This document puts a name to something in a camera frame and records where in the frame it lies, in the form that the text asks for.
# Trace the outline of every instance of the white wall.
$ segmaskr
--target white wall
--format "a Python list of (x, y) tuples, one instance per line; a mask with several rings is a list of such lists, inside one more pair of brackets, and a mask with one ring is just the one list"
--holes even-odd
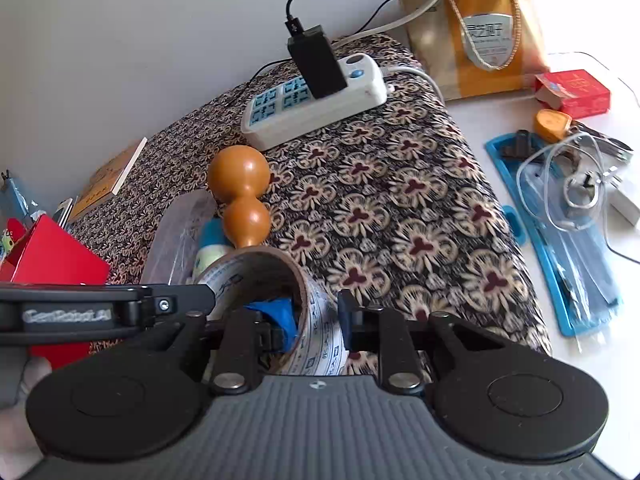
[[(292, 10), (336, 36), (380, 1), (295, 0)], [(285, 2), (0, 0), (0, 168), (48, 206), (74, 194), (131, 140), (286, 55)], [(627, 23), (637, 0), (539, 2), (550, 51), (586, 50), (638, 76)], [(390, 4), (378, 22), (397, 13)]]

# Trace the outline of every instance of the floral patterned cloth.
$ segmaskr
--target floral patterned cloth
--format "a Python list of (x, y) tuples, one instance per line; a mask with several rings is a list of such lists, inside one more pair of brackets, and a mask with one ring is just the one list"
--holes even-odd
[[(388, 36), (365, 38), (338, 56), (365, 52), (381, 66), (419, 67)], [(178, 195), (206, 186), (222, 148), (245, 143), (247, 99), (295, 76), (281, 64), (153, 136), (119, 194), (72, 233), (111, 265), (111, 282), (137, 283), (162, 213)], [(273, 222), (267, 244), (335, 294), (426, 319), (448, 310), (512, 341), (550, 352), (519, 248), (465, 137), (418, 76), (386, 80), (386, 104), (265, 152), (271, 183), (261, 200)], [(232, 105), (225, 103), (244, 91)], [(353, 353), (348, 373), (374, 372)]]

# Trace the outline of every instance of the power strip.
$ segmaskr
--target power strip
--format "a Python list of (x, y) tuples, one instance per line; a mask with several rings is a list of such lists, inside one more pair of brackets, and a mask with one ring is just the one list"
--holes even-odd
[(263, 152), (386, 102), (382, 72), (371, 57), (352, 54), (338, 64), (348, 86), (335, 94), (315, 99), (304, 78), (298, 76), (255, 96), (241, 123), (249, 144)]

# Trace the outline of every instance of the bag handle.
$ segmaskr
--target bag handle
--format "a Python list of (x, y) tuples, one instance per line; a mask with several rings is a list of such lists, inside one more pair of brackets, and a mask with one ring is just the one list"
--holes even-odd
[(520, 37), (522, 35), (522, 28), (520, 25), (520, 6), (518, 5), (517, 1), (511, 0), (511, 5), (513, 6), (513, 17), (514, 17), (513, 28), (515, 29), (516, 39), (513, 42), (513, 48), (511, 49), (511, 54), (509, 58), (507, 59), (507, 61), (505, 61), (501, 65), (492, 65), (490, 63), (487, 63), (484, 59), (482, 59), (482, 56), (480, 56), (480, 53), (476, 49), (476, 46), (473, 40), (471, 39), (471, 34), (469, 34), (468, 28), (466, 28), (465, 20), (463, 20), (462, 15), (460, 15), (458, 6), (453, 0), (449, 0), (449, 4), (451, 5), (453, 12), (455, 12), (456, 17), (458, 18), (460, 27), (462, 28), (462, 31), (465, 35), (465, 39), (468, 41), (469, 46), (471, 47), (471, 52), (474, 54), (474, 56), (476, 56), (476, 59), (478, 63), (482, 66), (482, 68), (484, 68), (485, 70), (491, 71), (491, 70), (502, 70), (503, 68), (508, 67), (509, 63), (513, 61), (513, 58), (515, 57), (516, 52), (518, 51), (518, 47), (520, 46)]

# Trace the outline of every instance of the red cigarette box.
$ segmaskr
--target red cigarette box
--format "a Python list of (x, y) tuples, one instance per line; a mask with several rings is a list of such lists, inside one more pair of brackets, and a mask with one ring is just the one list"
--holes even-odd
[[(46, 215), (38, 218), (0, 266), (0, 282), (55, 285), (104, 285), (109, 264), (93, 254)], [(31, 347), (52, 368), (85, 357), (89, 343)]]
[(574, 119), (609, 111), (611, 92), (586, 70), (547, 72), (536, 76), (536, 99)]

